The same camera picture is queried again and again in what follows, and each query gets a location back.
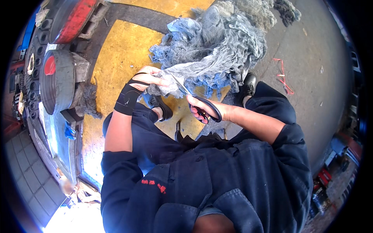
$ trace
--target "black wrist wrap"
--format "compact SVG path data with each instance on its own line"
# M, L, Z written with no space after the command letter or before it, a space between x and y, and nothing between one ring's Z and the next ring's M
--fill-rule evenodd
M132 116L132 112L137 102L137 98L143 93L142 91L137 90L136 88L131 86L130 84L132 83L143 84L143 85L149 86L149 84L145 82L136 81L133 79L130 79L129 82L126 83L126 85L124 85L115 103L114 109L117 112L120 112L124 115L129 115L129 116Z

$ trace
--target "jacket button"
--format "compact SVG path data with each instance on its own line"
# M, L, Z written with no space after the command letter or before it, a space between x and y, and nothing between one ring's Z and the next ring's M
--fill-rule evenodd
M195 161L196 162L199 162L199 161L201 161L203 159L203 156L199 156Z

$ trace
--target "yellow painted floor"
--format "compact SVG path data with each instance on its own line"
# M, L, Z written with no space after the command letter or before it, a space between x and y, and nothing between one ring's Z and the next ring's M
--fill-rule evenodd
M181 1L181 0L114 0L118 3L132 4L158 10L172 16L191 16L191 8L200 7L207 9L213 0L208 1ZM160 67L160 64L151 64L149 48L159 44L164 35L151 29L117 20L111 28L97 58L93 76L97 79L97 110L103 114L101 120L94 119L90 115L84 116L83 123L83 161L89 163L85 171L98 182L102 182L101 159L104 150L104 137L102 134L102 123L105 117L113 111L115 101L124 84L143 66L153 65ZM222 90L222 98L229 88ZM175 99L173 96L163 98L164 102L173 110L173 117L165 122L157 122L156 126L169 137L173 138L177 121L181 120L183 136L189 135L195 139L201 132L204 124L195 119L185 98Z
M140 6L162 12L173 17L192 18L192 8L207 9L214 0L109 0L112 3L123 3Z

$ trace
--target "black scissors handle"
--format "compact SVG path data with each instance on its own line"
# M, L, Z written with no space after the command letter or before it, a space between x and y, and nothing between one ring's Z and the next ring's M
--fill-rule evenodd
M215 122L220 122L222 121L222 114L220 113L220 111L218 110L218 108L213 104L211 103L210 101L208 101L207 99L205 98L201 98L199 96L194 96L194 98L198 99L199 101L202 101L204 102L205 104L207 104L210 108L212 108L212 110L215 112L215 114L217 115L217 118L213 117L213 116L210 116L211 119L213 119ZM197 106L193 106L194 108L197 109L197 113L198 115L200 116L203 116L204 119L207 120L207 123L209 123L209 119L206 117L206 111L197 107Z

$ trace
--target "dark pants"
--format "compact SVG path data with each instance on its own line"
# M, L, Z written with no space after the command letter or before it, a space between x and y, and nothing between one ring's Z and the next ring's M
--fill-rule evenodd
M295 123L295 111L288 99L268 86L259 82L253 97L246 102L246 108L276 118L285 124ZM112 118L110 113L104 123L102 132L106 136L107 127ZM154 123L158 120L157 114L142 104L137 103L132 115L132 141L133 152L138 155L138 165L144 174L147 174L159 159L169 154L182 154L190 148L163 133ZM252 133L243 129L229 140L236 144L245 139L255 138Z

